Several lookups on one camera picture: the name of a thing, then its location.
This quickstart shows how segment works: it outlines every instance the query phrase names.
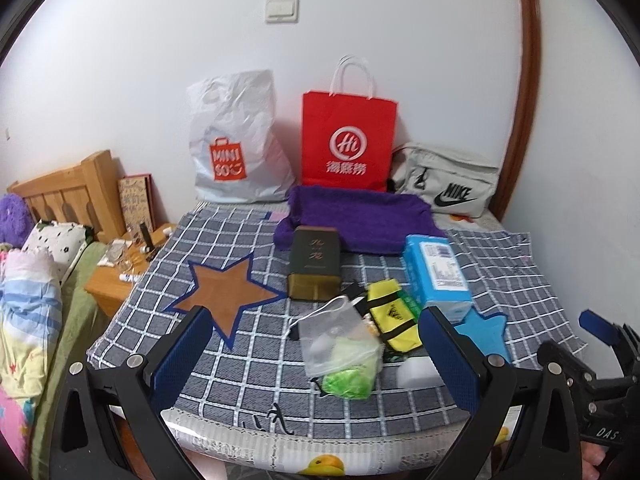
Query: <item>white sponge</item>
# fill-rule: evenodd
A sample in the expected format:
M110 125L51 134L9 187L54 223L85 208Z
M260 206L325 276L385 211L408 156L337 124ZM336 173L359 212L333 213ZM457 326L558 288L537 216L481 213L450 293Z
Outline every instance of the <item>white sponge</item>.
M409 357L398 367L396 375L398 388L420 390L444 386L438 371L430 357Z

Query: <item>white string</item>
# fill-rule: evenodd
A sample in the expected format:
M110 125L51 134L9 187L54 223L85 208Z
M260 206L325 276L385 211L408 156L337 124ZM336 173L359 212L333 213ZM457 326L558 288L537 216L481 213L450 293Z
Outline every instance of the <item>white string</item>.
M373 76L369 71L369 65L367 60L358 56L342 56L342 59L338 62L338 65L335 67L334 76L331 79L331 85L329 86L329 95L335 95L335 81L340 76L340 92L344 87L344 69L347 68L348 65L355 65L362 69L362 71L367 75L367 82L369 83L369 97L371 99L373 97Z

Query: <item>miniso plastic bag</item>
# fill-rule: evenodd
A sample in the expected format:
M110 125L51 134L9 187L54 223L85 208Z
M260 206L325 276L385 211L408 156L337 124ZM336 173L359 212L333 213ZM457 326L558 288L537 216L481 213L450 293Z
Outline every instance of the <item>miniso plastic bag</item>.
M189 149L198 199L277 202L293 184L291 166L271 132L275 110L268 70L205 79L190 86Z

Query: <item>blue tissue package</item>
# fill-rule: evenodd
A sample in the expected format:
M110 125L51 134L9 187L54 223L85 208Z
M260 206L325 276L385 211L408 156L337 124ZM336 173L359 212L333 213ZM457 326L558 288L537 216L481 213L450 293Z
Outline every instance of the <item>blue tissue package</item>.
M420 306L437 306L450 323L465 319L473 299L449 241L409 235L402 256L412 296Z

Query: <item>red paper bag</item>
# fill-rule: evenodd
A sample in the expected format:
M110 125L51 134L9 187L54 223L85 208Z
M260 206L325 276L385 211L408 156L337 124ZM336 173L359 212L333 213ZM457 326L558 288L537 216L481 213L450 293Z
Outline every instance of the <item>red paper bag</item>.
M348 64L366 72L368 97L334 92ZM329 92L307 92L302 98L302 184L385 191L397 108L394 101L373 97L364 60L343 57Z

